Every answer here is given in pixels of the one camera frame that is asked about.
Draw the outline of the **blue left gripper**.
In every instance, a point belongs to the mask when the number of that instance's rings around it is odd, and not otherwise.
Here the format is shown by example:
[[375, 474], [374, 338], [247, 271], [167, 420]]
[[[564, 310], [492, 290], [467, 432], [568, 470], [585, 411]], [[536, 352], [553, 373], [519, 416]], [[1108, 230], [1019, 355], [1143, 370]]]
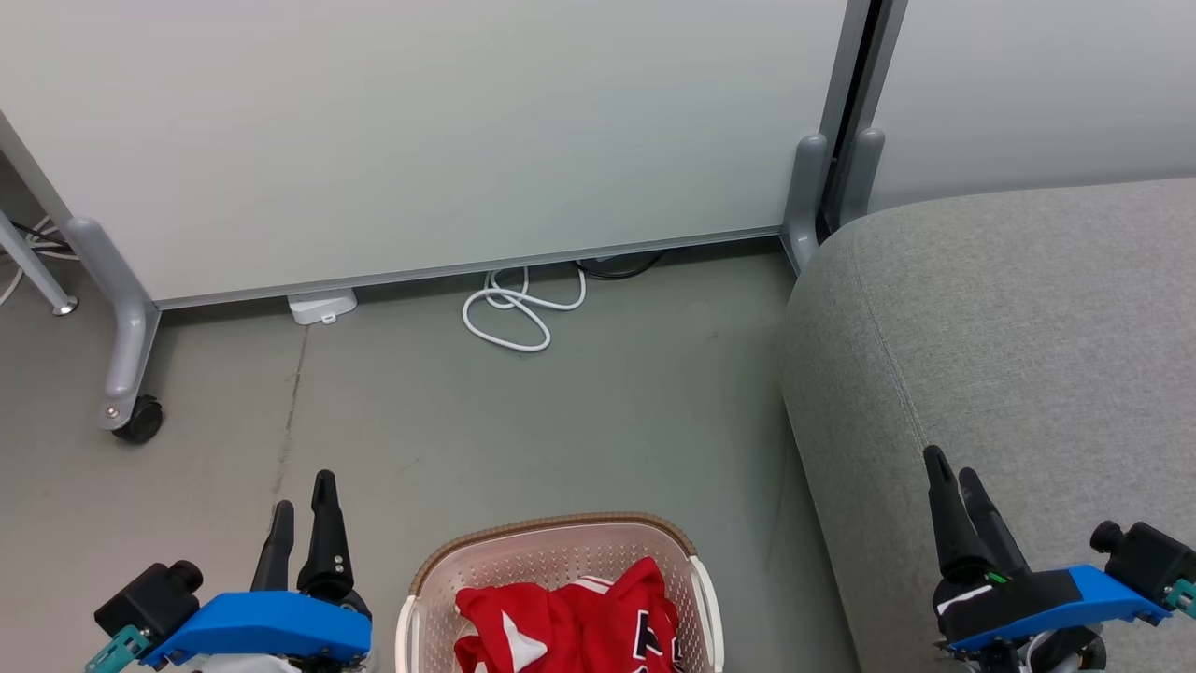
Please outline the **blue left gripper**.
[[288, 591], [294, 506], [277, 501], [255, 567], [251, 592], [222, 593], [140, 659], [146, 667], [182, 666], [196, 656], [277, 655], [354, 663], [372, 650], [367, 616], [324, 601], [356, 601], [340, 494], [332, 470], [313, 482], [309, 556]]

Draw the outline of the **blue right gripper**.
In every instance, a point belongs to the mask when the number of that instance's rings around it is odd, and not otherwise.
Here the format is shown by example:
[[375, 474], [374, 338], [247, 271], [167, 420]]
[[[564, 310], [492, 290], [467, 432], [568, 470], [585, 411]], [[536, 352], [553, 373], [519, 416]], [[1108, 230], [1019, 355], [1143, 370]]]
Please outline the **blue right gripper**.
[[958, 485], [938, 446], [927, 446], [923, 460], [941, 579], [953, 585], [977, 582], [977, 534], [991, 565], [1007, 579], [935, 605], [941, 634], [953, 651], [982, 651], [997, 640], [1014, 642], [1091, 623], [1131, 622], [1140, 616], [1158, 622], [1171, 616], [1096, 565], [1029, 574], [1029, 562], [978, 473], [962, 469]]

